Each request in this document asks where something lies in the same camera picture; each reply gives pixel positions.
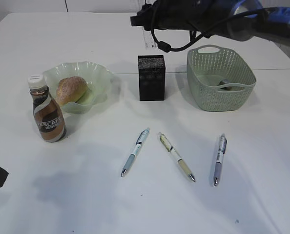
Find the nescafe bottle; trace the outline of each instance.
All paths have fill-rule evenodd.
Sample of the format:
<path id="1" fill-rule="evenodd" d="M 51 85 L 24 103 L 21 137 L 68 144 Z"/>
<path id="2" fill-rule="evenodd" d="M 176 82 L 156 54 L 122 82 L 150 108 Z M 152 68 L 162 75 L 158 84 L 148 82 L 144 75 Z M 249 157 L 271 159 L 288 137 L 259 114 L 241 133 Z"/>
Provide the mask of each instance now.
<path id="1" fill-rule="evenodd" d="M 49 93 L 43 75 L 28 78 L 30 94 L 33 99 L 33 116 L 42 138 L 47 142 L 56 142 L 66 134 L 62 111 Z"/>

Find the pen clip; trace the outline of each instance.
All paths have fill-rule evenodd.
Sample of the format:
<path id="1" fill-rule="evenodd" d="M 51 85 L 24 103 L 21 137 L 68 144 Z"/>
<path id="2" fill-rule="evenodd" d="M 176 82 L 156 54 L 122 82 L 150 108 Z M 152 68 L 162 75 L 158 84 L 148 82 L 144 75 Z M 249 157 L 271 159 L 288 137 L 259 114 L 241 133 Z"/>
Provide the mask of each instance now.
<path id="1" fill-rule="evenodd" d="M 149 132 L 148 129 L 145 129 L 144 131 L 141 132 L 139 138 L 137 138 L 137 141 L 136 141 L 136 143 L 135 143 L 136 145 L 137 145 L 137 144 L 141 144 L 141 145 L 143 144 L 143 142 L 145 141 L 145 139 L 146 139 L 146 137 L 147 137 L 147 136 L 146 136 L 146 133 L 147 133 L 146 131 Z"/>
<path id="2" fill-rule="evenodd" d="M 227 148 L 227 143 L 228 143 L 228 140 L 224 137 L 224 144 L 223 144 L 223 149 L 222 149 L 223 154 L 225 154 L 225 149 Z"/>

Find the bread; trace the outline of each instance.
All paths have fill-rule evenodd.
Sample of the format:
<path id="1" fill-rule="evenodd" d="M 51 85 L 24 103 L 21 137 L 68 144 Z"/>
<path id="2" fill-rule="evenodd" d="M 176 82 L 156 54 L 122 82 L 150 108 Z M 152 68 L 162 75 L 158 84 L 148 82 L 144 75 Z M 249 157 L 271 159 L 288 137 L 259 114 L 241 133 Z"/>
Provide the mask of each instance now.
<path id="1" fill-rule="evenodd" d="M 82 77 L 62 79 L 56 91 L 56 102 L 63 106 L 68 102 L 78 101 L 87 90 L 87 84 Z"/>

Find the wavy glass bowl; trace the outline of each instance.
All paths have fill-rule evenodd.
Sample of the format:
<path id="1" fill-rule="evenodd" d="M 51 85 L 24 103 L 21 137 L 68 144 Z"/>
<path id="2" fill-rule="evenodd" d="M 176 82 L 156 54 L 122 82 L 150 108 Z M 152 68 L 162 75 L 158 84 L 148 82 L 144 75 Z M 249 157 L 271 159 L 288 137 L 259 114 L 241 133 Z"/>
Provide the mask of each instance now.
<path id="1" fill-rule="evenodd" d="M 43 72 L 50 94 L 56 98 L 56 90 L 61 79 L 79 76 L 86 80 L 88 89 L 77 101 L 62 107 L 65 112 L 83 114 L 110 91 L 113 74 L 105 67 L 93 62 L 67 62 Z"/>

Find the beige pen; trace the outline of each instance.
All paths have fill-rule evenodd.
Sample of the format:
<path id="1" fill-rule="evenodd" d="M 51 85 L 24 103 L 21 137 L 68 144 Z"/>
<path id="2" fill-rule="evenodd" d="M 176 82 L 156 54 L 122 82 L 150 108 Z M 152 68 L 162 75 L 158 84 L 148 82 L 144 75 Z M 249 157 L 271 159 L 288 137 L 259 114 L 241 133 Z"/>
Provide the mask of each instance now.
<path id="1" fill-rule="evenodd" d="M 189 169 L 189 167 L 181 158 L 180 154 L 176 151 L 176 149 L 171 145 L 170 141 L 166 138 L 166 136 L 162 133 L 158 133 L 158 136 L 159 136 L 160 142 L 165 146 L 166 150 L 168 150 L 168 152 L 171 153 L 173 158 L 178 162 L 179 166 L 184 171 L 184 173 L 188 176 L 188 178 L 196 182 L 196 179 L 192 171 Z"/>

